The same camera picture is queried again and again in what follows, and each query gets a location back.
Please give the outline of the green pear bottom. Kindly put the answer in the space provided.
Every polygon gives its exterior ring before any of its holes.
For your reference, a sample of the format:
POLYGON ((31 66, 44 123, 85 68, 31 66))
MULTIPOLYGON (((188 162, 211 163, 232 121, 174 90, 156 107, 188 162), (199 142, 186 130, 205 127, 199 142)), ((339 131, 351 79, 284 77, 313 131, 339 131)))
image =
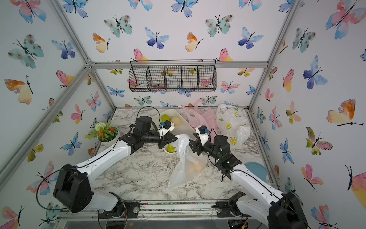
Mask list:
POLYGON ((173 147, 172 145, 168 145, 167 148, 166 148, 166 151, 168 153, 174 153, 175 152, 175 147, 173 147))

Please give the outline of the clear white plastic bag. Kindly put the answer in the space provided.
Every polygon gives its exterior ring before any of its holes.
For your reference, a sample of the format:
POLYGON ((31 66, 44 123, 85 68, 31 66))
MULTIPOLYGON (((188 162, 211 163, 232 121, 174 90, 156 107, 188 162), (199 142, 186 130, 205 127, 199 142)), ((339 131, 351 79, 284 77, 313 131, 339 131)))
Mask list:
POLYGON ((200 163, 204 167, 206 167, 208 163, 208 157, 206 155, 201 154, 200 156, 198 156, 191 150, 189 146, 189 140, 191 139, 188 135, 180 134, 176 137, 178 138, 178 140, 174 142, 174 146, 176 146, 175 149, 177 155, 179 156, 179 162, 175 166, 169 178, 168 189, 174 189, 180 185, 183 185, 201 173, 191 173, 189 171, 189 166, 191 165, 191 162, 196 164, 200 163))

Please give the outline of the orange yellow pear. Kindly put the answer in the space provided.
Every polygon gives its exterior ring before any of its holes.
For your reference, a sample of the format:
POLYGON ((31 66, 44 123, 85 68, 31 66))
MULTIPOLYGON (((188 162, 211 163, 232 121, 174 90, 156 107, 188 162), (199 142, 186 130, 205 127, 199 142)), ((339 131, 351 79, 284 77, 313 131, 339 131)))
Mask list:
POLYGON ((191 162, 191 165, 189 166, 189 171, 191 173, 200 173, 203 171, 203 169, 205 168, 204 166, 202 166, 200 163, 196 164, 191 162))

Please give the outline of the pink plastic bag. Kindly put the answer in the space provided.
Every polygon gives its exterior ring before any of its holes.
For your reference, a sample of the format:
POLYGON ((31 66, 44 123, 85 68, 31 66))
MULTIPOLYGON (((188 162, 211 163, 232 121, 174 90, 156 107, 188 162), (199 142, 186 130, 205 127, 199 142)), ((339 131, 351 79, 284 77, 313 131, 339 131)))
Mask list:
POLYGON ((195 129, 198 126, 206 126, 210 131, 210 135, 214 138, 217 135, 217 125, 216 125, 216 114, 215 111, 209 106, 207 102, 202 99, 196 100, 194 103, 194 108, 189 108, 187 106, 181 107, 188 119, 188 124, 195 129), (206 110, 199 110, 198 105, 206 105, 206 110))

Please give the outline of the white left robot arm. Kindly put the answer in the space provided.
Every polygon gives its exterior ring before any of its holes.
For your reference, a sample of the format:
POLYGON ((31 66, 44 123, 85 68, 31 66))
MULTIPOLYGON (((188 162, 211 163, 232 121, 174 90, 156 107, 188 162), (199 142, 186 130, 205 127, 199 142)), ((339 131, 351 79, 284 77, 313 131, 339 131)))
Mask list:
POLYGON ((91 184, 105 170, 130 156, 145 143, 156 143, 159 149, 177 140, 172 133, 174 123, 166 120, 159 127, 151 117, 141 116, 130 126, 130 131, 102 153, 76 166, 67 164, 59 172, 53 196, 70 212, 103 210, 111 218, 120 218, 127 212, 124 200, 115 193, 92 190, 91 184))

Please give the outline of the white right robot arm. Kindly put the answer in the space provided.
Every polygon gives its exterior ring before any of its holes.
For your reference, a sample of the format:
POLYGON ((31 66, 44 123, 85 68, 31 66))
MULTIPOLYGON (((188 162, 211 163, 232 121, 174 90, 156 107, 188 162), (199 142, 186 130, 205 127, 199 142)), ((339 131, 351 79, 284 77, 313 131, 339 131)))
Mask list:
POLYGON ((243 186, 253 198, 238 192, 230 198, 234 215, 248 215, 269 229, 308 229, 309 224, 297 197, 283 193, 252 173, 230 150, 228 138, 214 137, 213 142, 206 135, 196 134, 189 146, 197 155, 206 153, 215 160, 215 167, 223 177, 243 186))

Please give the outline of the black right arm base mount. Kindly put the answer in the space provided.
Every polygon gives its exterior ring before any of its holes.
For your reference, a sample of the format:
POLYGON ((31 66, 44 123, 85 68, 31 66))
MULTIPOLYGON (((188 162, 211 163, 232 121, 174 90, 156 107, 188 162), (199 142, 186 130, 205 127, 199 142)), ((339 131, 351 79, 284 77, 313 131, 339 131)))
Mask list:
POLYGON ((237 203, 241 197, 248 197, 250 200, 257 201, 257 198, 253 195, 246 195, 244 192, 239 191, 228 200, 217 201, 211 208, 216 211, 218 218, 251 217, 239 210, 237 203))

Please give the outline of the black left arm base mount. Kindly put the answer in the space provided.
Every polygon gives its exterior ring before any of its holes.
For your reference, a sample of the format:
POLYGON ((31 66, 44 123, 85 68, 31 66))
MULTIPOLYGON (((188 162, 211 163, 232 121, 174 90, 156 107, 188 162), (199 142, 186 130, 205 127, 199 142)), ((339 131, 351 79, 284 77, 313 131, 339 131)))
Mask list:
POLYGON ((113 192, 110 192, 110 194, 115 196, 118 199, 118 201, 115 207, 111 211, 98 210, 98 218, 101 219, 124 218, 125 220, 138 218, 138 213, 140 211, 141 206, 140 202, 125 201, 113 192))

